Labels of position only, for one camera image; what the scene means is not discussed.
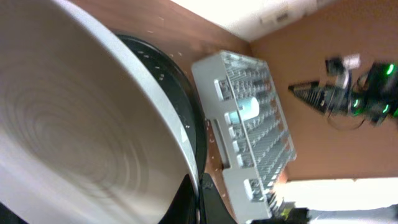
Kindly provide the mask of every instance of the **black plastic part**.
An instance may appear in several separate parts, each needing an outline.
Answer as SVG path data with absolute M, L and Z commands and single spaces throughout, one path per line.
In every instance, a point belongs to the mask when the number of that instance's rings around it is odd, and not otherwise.
M 268 220 L 254 220 L 251 224 L 287 224 L 283 218 L 271 218 Z
M 398 69 L 387 74 L 391 63 L 373 63 L 366 80 L 366 98 L 398 100 Z
M 318 112 L 325 114 L 328 108 L 327 100 L 327 88 L 320 88 L 319 81 L 312 81 L 306 83 L 299 83 L 290 85 L 288 89 L 293 93 L 295 97 L 302 100 L 304 103 L 311 106 Z
M 194 195 L 192 183 L 187 174 L 159 224 L 196 224 L 196 208 L 198 205 Z
M 0 203 L 0 224 L 27 224 L 27 222 Z
M 199 179 L 206 166 L 207 136 L 199 98 L 181 69 L 153 45 L 128 35 L 117 35 L 145 65 L 173 104 L 195 153 Z
M 201 224 L 236 224 L 226 209 L 216 185 L 207 173 L 200 181 L 200 217 Z
M 326 71 L 329 76 L 341 75 L 345 71 L 345 67 L 343 65 L 343 59 L 341 57 L 334 57 L 325 60 L 325 64 L 326 64 Z

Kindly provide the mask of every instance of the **gray plastic dish rack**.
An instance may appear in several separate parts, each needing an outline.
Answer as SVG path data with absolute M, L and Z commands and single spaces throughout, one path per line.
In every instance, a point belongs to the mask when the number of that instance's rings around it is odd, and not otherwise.
M 296 155 L 267 64 L 222 51 L 194 63 L 192 72 L 215 132 L 237 221 L 270 218 L 267 198 L 286 163 Z M 242 121 L 237 100 L 252 97 L 259 102 L 259 115 Z M 240 123 L 230 120 L 235 111 Z

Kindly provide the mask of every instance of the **brown wall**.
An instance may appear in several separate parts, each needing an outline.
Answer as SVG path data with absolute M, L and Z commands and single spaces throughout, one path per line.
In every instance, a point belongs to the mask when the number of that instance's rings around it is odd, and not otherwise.
M 337 131 L 287 91 L 291 83 L 325 81 L 324 59 L 333 55 L 361 54 L 354 79 L 374 60 L 398 61 L 397 0 L 341 0 L 251 46 L 254 56 L 269 64 L 293 137 L 297 160 L 288 165 L 290 180 L 398 175 L 394 122 Z

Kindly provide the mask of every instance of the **white ceiling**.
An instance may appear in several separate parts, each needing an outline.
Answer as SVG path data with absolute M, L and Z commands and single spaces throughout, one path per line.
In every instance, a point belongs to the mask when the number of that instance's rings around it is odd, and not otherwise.
M 172 0 L 232 34 L 252 41 L 335 0 Z

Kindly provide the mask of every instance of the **electronic device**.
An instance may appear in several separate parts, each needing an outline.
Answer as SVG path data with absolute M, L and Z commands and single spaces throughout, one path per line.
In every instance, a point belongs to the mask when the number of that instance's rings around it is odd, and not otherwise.
M 320 86 L 319 81 L 312 81 L 291 85 L 289 91 L 319 113 L 328 113 L 328 122 L 337 129 L 356 129 L 365 120 L 379 125 L 388 117 L 397 119 L 397 64 L 374 62 L 369 71 L 353 83 L 352 61 L 358 64 L 359 56 L 334 57 L 325 61 L 328 76 L 337 77 L 334 85 Z M 364 119 L 355 127 L 342 128 L 330 119 L 336 114 Z

